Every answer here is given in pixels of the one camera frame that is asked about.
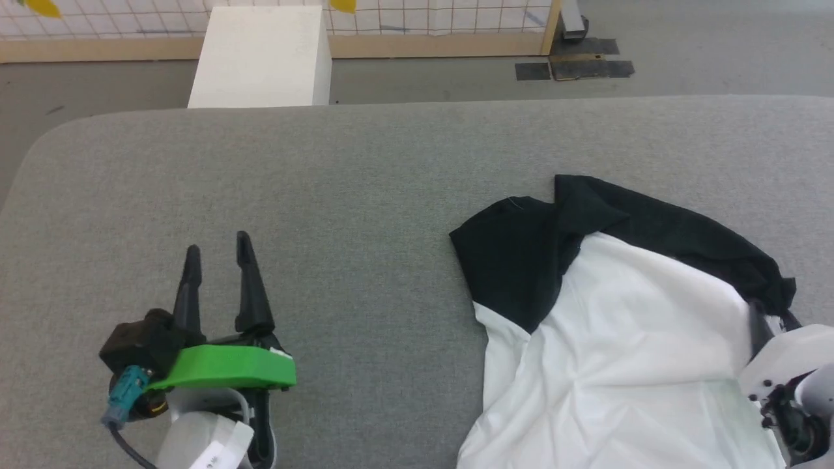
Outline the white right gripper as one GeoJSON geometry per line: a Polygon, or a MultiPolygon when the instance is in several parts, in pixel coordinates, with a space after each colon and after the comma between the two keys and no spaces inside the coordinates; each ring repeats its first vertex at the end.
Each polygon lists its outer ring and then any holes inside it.
{"type": "Polygon", "coordinates": [[[834,363],[834,327],[808,324],[776,335],[760,301],[748,302],[751,361],[739,374],[744,395],[768,397],[776,385],[834,363]]]}

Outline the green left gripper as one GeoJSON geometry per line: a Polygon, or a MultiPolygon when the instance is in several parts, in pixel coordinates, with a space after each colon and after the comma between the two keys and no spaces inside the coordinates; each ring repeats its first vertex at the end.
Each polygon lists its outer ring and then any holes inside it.
{"type": "MultiPolygon", "coordinates": [[[[294,357],[274,332],[274,317],[250,235],[237,232],[237,264],[241,271],[239,312],[234,341],[194,345],[179,351],[167,376],[152,379],[146,391],[178,388],[233,388],[283,390],[297,385],[294,357]]],[[[201,330],[199,288],[201,253],[191,244],[179,280],[173,320],[186,339],[206,339],[201,330]]]]}

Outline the white and black shirt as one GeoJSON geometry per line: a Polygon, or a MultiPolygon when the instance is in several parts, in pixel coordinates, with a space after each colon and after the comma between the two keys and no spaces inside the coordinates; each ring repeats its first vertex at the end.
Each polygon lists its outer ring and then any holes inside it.
{"type": "Polygon", "coordinates": [[[784,469],[738,377],[795,279],[697,212],[598,178],[498,200],[450,233],[485,328],[456,469],[784,469]]]}

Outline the white rectangular box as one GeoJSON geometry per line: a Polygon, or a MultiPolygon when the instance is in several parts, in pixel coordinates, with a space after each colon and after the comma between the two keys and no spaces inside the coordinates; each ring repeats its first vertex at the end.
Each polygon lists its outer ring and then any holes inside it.
{"type": "Polygon", "coordinates": [[[322,6],[216,7],[188,107],[328,105],[331,77],[322,6]]]}

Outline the black floor mat patch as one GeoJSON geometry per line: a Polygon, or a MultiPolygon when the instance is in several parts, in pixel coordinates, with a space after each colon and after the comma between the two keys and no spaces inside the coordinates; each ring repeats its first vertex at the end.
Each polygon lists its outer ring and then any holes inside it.
{"type": "Polygon", "coordinates": [[[616,39],[587,36],[581,40],[557,38],[551,48],[551,56],[566,55],[619,55],[616,39]]]}

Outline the lemon print grid partition panel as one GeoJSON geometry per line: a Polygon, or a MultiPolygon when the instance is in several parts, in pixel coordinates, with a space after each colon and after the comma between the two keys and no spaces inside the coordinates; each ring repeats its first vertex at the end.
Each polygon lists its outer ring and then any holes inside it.
{"type": "Polygon", "coordinates": [[[217,8],[323,10],[337,59],[551,52],[565,0],[0,0],[0,63],[196,59],[217,8]]]}

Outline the grey partition support foot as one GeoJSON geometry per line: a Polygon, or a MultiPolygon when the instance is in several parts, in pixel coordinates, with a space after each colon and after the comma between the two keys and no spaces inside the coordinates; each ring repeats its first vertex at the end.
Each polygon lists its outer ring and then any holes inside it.
{"type": "Polygon", "coordinates": [[[561,0],[560,32],[565,42],[584,41],[590,28],[590,21],[581,14],[579,0],[561,0]]]}

